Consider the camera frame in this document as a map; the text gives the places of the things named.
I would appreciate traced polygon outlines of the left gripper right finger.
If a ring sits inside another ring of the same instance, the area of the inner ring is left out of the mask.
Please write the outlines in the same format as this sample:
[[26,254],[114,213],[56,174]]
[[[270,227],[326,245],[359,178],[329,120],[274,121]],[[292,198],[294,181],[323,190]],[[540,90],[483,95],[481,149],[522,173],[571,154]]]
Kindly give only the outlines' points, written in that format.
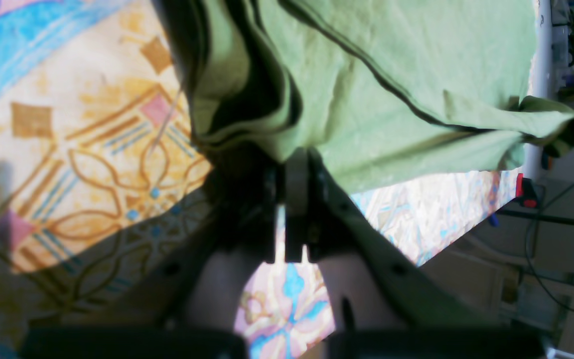
[[312,359],[544,359],[541,336],[502,327],[443,291],[375,230],[313,149],[287,160],[287,261],[323,277],[335,332]]

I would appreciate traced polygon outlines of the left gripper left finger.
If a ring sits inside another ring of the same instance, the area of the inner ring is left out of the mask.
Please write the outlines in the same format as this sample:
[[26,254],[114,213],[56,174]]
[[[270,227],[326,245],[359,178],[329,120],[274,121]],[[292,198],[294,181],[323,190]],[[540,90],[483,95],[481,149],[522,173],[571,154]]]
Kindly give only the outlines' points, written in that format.
[[226,186],[185,242],[104,311],[76,324],[33,329],[23,359],[247,359],[234,332],[242,289],[275,258],[283,170],[271,166]]

